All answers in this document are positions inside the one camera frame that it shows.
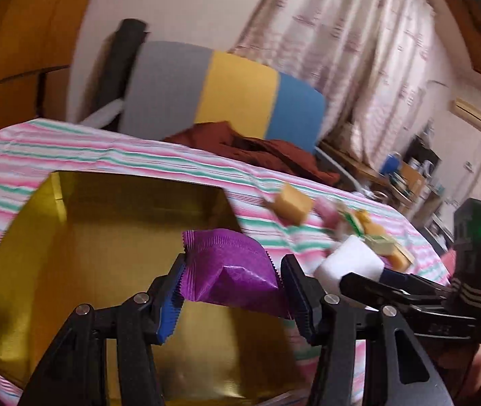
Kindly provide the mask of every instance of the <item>metal screw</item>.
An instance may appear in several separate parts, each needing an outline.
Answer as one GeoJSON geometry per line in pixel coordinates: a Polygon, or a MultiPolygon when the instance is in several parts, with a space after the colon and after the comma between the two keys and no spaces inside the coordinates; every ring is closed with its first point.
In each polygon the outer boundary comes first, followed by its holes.
{"type": "Polygon", "coordinates": [[[337,303],[340,302],[340,298],[336,296],[335,294],[325,294],[325,297],[323,298],[326,303],[330,303],[331,305],[336,305],[337,303]]]}
{"type": "Polygon", "coordinates": [[[75,309],[75,313],[79,314],[79,316],[84,316],[85,314],[90,313],[90,305],[82,303],[75,309]]]}
{"type": "Polygon", "coordinates": [[[385,305],[382,311],[385,316],[389,317],[394,317],[397,313],[396,308],[394,308],[392,305],[385,305]]]}
{"type": "Polygon", "coordinates": [[[136,303],[147,303],[150,298],[146,293],[137,293],[134,297],[133,300],[136,303]]]}

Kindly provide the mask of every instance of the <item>wooden wardrobe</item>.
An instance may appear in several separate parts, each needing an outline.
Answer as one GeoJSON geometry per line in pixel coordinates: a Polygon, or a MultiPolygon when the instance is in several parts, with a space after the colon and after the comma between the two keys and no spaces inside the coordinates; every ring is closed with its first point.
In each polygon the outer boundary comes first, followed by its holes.
{"type": "Polygon", "coordinates": [[[0,0],[0,129],[61,118],[89,0],[0,0]]]}

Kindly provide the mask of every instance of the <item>desk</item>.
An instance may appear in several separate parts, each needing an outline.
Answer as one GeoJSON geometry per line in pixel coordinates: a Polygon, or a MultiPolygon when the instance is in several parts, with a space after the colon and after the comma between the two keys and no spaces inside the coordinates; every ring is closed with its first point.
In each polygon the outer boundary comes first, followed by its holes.
{"type": "MultiPolygon", "coordinates": [[[[94,171],[152,176],[204,183],[225,190],[245,234],[268,251],[276,269],[293,253],[311,274],[325,259],[334,241],[313,212],[301,227],[285,226],[264,206],[264,200],[289,182],[312,198],[343,200],[366,209],[415,256],[411,272],[438,283],[447,282],[447,269],[430,244],[396,210],[380,203],[310,180],[247,165],[171,143],[145,141],[47,119],[36,119],[0,130],[0,240],[10,222],[51,171],[94,171]]],[[[317,350],[299,345],[296,328],[287,325],[295,358],[305,374],[314,374],[317,350]]],[[[357,348],[353,399],[362,395],[364,345],[357,348]]],[[[0,377],[0,398],[15,404],[20,389],[0,377]]]]}
{"type": "Polygon", "coordinates": [[[377,183],[381,186],[388,186],[388,180],[379,174],[374,169],[370,168],[368,165],[364,163],[358,162],[354,158],[350,157],[349,155],[338,151],[337,149],[330,146],[328,143],[321,142],[319,147],[330,157],[336,160],[339,164],[341,164],[344,168],[347,169],[348,172],[355,177],[360,183],[368,180],[373,183],[377,183]]]}
{"type": "Polygon", "coordinates": [[[358,162],[347,154],[331,147],[328,143],[321,142],[319,146],[325,153],[344,166],[344,168],[346,168],[346,170],[360,183],[366,181],[375,183],[376,185],[373,187],[374,190],[380,190],[381,192],[390,195],[389,198],[394,198],[394,200],[398,202],[398,211],[401,214],[407,213],[407,211],[414,205],[415,202],[407,198],[398,189],[391,185],[387,177],[382,176],[368,165],[358,162]]]}

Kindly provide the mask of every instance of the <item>gold box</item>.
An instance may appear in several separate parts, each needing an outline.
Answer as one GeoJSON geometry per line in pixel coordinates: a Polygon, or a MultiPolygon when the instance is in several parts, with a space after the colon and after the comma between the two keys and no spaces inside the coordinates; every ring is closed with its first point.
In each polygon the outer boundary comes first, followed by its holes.
{"type": "MultiPolygon", "coordinates": [[[[119,305],[147,290],[184,250],[184,230],[219,227],[240,231],[219,188],[51,173],[0,243],[0,375],[24,388],[77,305],[119,305]]],[[[108,383],[118,400],[114,346],[108,383]]],[[[282,322],[260,313],[186,301],[174,335],[153,354],[175,405],[252,404],[302,385],[282,322]]]]}

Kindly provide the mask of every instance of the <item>gray pillow section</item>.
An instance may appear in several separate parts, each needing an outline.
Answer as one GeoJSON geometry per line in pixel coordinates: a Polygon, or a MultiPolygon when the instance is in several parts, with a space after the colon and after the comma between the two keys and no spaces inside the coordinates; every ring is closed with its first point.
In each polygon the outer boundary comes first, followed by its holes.
{"type": "Polygon", "coordinates": [[[86,119],[79,122],[79,125],[98,129],[104,128],[122,112],[123,106],[123,99],[115,99],[104,107],[101,107],[98,111],[93,112],[86,119]]]}
{"type": "Polygon", "coordinates": [[[129,80],[119,132],[162,140],[191,127],[212,53],[192,44],[144,43],[129,80]]]}

